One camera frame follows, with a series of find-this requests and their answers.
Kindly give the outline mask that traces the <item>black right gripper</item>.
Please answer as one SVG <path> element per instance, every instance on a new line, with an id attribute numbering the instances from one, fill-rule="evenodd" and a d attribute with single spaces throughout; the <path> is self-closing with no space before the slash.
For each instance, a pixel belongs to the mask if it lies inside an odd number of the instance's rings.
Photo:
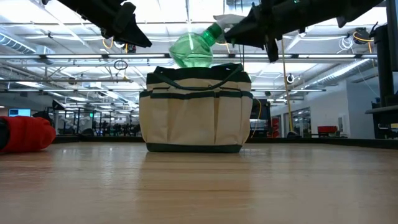
<path id="1" fill-rule="evenodd" d="M 261 1 L 252 5 L 254 15 L 248 15 L 237 23 L 225 40 L 233 45 L 247 45 L 265 49 L 270 62 L 279 59 L 277 40 L 285 33 L 305 27 L 305 14 L 311 8 L 310 0 Z"/>

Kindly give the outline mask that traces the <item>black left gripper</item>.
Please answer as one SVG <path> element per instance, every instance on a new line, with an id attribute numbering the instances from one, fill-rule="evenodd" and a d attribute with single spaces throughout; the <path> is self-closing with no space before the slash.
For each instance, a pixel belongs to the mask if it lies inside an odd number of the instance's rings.
<path id="1" fill-rule="evenodd" d="M 136 23 L 134 14 L 136 6 L 133 3 L 104 0 L 102 4 L 104 25 L 101 28 L 101 35 L 105 39 L 114 37 L 117 41 L 143 48 L 152 46 L 152 42 Z"/>

